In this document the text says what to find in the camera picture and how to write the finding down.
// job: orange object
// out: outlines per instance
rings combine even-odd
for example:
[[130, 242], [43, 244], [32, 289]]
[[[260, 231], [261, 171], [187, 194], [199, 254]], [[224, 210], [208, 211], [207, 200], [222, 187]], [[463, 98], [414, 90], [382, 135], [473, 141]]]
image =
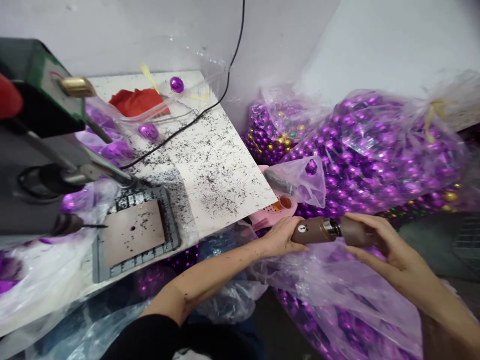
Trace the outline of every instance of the orange object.
[[[151, 88], [138, 90], [134, 92], [120, 90], [113, 95], [109, 101], [118, 111], [127, 118], [133, 118], [163, 103], [162, 97]], [[170, 114], [168, 107], [159, 110], [158, 115]]]

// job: gold bead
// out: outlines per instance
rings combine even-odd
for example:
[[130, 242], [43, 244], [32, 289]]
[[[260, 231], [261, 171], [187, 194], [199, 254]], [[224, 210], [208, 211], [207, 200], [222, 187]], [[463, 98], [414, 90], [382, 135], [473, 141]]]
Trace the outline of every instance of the gold bead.
[[449, 203], [459, 198], [459, 196], [456, 193], [450, 192], [450, 191], [444, 193], [442, 197], [443, 197], [443, 200]]

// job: wrist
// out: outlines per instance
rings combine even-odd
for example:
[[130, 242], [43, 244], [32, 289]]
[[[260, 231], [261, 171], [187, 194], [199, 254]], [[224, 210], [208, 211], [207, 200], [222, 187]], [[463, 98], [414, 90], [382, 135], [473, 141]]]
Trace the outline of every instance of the wrist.
[[271, 256], [269, 255], [269, 249], [267, 242], [265, 241], [265, 237], [252, 240], [247, 245], [250, 246], [250, 251], [252, 252], [252, 256], [254, 258], [253, 261]]

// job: plastic bag of purple balls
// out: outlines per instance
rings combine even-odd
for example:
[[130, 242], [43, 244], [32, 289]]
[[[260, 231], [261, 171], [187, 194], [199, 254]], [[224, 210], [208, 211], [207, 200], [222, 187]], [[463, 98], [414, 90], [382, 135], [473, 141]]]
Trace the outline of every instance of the plastic bag of purple balls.
[[133, 159], [130, 141], [119, 130], [113, 119], [92, 104], [85, 102], [86, 114], [110, 136], [113, 142], [107, 144], [88, 126], [77, 132], [76, 138], [86, 147], [101, 155], [117, 167], [130, 163]]
[[468, 151], [444, 116], [441, 101], [376, 90], [349, 94], [281, 160], [322, 159], [325, 209], [301, 204], [297, 214], [375, 214], [454, 183]]
[[282, 306], [325, 359], [421, 359], [416, 307], [344, 246], [341, 240], [310, 244], [308, 252], [265, 258], [248, 271], [277, 289]]
[[290, 85], [263, 89], [249, 110], [242, 136], [259, 165], [274, 165], [328, 114], [315, 97], [296, 94]]

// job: purple christmas ball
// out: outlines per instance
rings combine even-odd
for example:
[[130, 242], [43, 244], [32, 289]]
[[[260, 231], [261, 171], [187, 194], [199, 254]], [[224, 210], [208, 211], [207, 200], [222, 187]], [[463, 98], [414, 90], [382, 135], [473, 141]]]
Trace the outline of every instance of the purple christmas ball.
[[184, 82], [178, 76], [174, 76], [170, 79], [170, 88], [175, 93], [181, 93], [184, 90]]
[[159, 139], [159, 131], [157, 127], [151, 122], [145, 122], [138, 127], [138, 132], [145, 139], [151, 141], [152, 143], [156, 142]]
[[64, 213], [88, 211], [94, 205], [94, 195], [86, 188], [78, 192], [67, 194], [61, 202], [61, 210]]

